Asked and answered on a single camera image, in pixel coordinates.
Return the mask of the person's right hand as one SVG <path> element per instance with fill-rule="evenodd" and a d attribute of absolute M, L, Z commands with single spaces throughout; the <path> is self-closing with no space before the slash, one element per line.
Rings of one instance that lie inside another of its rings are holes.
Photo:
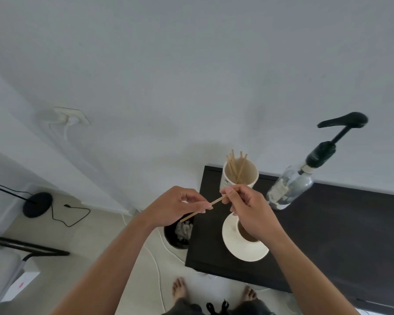
<path fill-rule="evenodd" d="M 243 184 L 227 186 L 220 192 L 222 195 L 244 194 L 246 196 L 247 205 L 231 205 L 231 212 L 240 219 L 249 234 L 264 244 L 273 243 L 285 234 L 276 215 L 260 192 Z"/>

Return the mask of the wooden coffee stirrer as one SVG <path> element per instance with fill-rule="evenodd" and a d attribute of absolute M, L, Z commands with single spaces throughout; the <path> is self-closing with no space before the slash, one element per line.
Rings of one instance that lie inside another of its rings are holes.
<path fill-rule="evenodd" d="M 219 198 L 216 199 L 215 201 L 211 202 L 211 203 L 210 203 L 211 208 L 213 208 L 214 205 L 216 205 L 217 203 L 221 202 L 221 201 L 222 201 L 223 199 L 225 199 L 226 197 L 227 197 L 227 196 L 226 196 L 225 194 L 223 194 L 221 197 L 219 197 Z M 195 212 L 189 213 L 188 215 L 182 217 L 178 222 L 181 222 L 181 223 L 182 223 L 182 222 L 185 222 L 185 221 L 189 220 L 190 218 L 192 218 L 192 217 L 194 217 L 194 216 L 196 216 L 196 215 L 198 215 L 198 214 L 201 214 L 201 213 L 203 213 L 203 211 L 200 211 L 200 212 L 195 211 Z"/>

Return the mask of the bunch of wooden sticks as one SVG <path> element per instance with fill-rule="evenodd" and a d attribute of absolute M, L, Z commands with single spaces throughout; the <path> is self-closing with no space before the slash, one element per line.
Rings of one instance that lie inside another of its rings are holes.
<path fill-rule="evenodd" d="M 225 176 L 232 183 L 245 183 L 247 157 L 248 154 L 244 154 L 242 151 L 236 153 L 234 149 L 231 149 L 230 153 L 226 155 Z"/>

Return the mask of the brown coffee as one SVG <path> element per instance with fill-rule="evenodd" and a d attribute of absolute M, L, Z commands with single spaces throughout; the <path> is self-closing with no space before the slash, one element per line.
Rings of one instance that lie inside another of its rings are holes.
<path fill-rule="evenodd" d="M 257 238 L 255 238 L 254 236 L 252 236 L 251 234 L 249 234 L 246 229 L 243 227 L 241 221 L 238 221 L 237 223 L 237 228 L 238 228 L 238 232 L 240 233 L 240 235 L 242 236 L 242 238 L 248 242 L 258 242 L 259 240 Z"/>

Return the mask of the black waste bin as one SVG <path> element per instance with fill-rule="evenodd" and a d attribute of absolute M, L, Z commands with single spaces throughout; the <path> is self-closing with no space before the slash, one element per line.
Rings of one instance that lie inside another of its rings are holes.
<path fill-rule="evenodd" d="M 178 221 L 180 219 L 178 219 L 176 222 L 174 222 L 174 223 L 172 223 L 172 224 L 170 224 L 168 226 L 165 226 L 163 228 L 164 237 L 167 240 L 167 242 L 171 246 L 173 246 L 174 248 L 176 248 L 176 249 L 188 249 L 189 241 L 188 242 L 181 242 L 181 241 L 178 240 L 177 236 L 175 235 L 175 227 L 176 227 L 176 224 L 178 223 Z M 189 221 L 193 223 L 194 217 L 190 218 Z"/>

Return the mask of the white saucer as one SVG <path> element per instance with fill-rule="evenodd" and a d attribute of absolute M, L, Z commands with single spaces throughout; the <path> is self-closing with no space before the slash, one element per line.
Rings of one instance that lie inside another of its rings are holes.
<path fill-rule="evenodd" d="M 246 243 L 238 236 L 236 219 L 233 213 L 229 214 L 222 226 L 222 238 L 226 248 L 236 258 L 246 262 L 256 262 L 263 259 L 269 249 L 261 241 L 258 243 Z"/>

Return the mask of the person's left foot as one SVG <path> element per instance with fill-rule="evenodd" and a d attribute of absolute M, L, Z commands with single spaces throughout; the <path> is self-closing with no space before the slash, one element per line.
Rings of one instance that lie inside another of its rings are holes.
<path fill-rule="evenodd" d="M 189 301 L 188 289 L 183 277 L 179 277 L 173 282 L 172 296 L 174 303 L 179 300 Z"/>

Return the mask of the person's right foot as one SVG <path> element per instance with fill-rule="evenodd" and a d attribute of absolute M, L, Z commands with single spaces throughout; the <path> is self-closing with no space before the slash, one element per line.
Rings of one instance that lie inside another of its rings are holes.
<path fill-rule="evenodd" d="M 257 300 L 256 291 L 250 286 L 245 286 L 244 291 L 242 292 L 240 303 L 249 302 Z"/>

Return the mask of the grey trousers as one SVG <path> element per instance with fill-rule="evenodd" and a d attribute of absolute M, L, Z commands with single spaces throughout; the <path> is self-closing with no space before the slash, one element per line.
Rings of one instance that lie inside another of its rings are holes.
<path fill-rule="evenodd" d="M 266 304 L 257 299 L 240 303 L 233 309 L 228 309 L 230 315 L 276 315 L 270 311 Z M 207 315 L 200 305 L 185 300 L 179 300 L 174 306 L 162 315 Z"/>

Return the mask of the black table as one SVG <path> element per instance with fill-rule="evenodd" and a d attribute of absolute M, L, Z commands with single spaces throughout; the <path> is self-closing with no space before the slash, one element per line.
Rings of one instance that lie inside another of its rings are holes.
<path fill-rule="evenodd" d="M 394 195 L 315 183 L 274 213 L 293 242 L 354 306 L 394 315 Z M 290 293 L 270 253 L 245 262 L 226 248 L 222 226 L 229 214 L 228 205 L 217 203 L 194 216 L 185 266 Z"/>

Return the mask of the black floor lamp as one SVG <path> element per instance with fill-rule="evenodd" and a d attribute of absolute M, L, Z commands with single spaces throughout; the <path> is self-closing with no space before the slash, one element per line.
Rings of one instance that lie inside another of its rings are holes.
<path fill-rule="evenodd" d="M 24 200 L 22 212 L 28 218 L 36 218 L 43 215 L 53 205 L 53 196 L 49 192 L 32 194 L 28 191 L 17 191 L 1 184 L 0 191 Z"/>

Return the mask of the white box with pink mark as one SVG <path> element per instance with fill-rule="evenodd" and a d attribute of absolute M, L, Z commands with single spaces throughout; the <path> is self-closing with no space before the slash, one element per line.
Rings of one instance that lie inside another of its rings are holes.
<path fill-rule="evenodd" d="M 34 258 L 25 261 L 15 279 L 12 280 L 10 287 L 5 291 L 1 302 L 14 300 L 40 273 L 41 271 Z"/>

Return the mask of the black drawstring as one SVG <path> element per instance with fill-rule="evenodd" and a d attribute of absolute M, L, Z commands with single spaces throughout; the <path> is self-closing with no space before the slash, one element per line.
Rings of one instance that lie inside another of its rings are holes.
<path fill-rule="evenodd" d="M 219 312 L 215 311 L 215 307 L 213 306 L 213 304 L 211 302 L 208 302 L 206 304 L 206 308 L 209 311 L 210 315 L 230 315 L 229 311 L 228 311 L 229 303 L 225 299 L 222 302 L 221 310 Z"/>

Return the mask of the white wall socket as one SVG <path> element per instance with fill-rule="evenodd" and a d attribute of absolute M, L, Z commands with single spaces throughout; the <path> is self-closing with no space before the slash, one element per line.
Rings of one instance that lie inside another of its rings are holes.
<path fill-rule="evenodd" d="M 86 118 L 86 116 L 83 114 L 83 112 L 78 109 L 57 106 L 54 106 L 53 109 L 58 115 L 60 115 L 60 118 L 62 119 L 67 119 L 69 116 L 74 116 L 79 119 L 79 122 L 81 124 L 84 124 L 86 126 L 89 126 L 91 124 Z"/>

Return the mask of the black chair frame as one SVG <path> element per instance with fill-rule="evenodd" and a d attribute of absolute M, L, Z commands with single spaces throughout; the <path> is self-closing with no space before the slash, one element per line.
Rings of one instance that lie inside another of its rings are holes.
<path fill-rule="evenodd" d="M 28 253 L 22 260 L 27 261 L 32 257 L 58 257 L 58 256 L 69 256 L 70 252 L 63 251 L 60 249 L 54 249 L 37 245 L 33 243 L 23 242 L 11 238 L 0 237 L 0 247 L 15 249 L 18 251 Z"/>

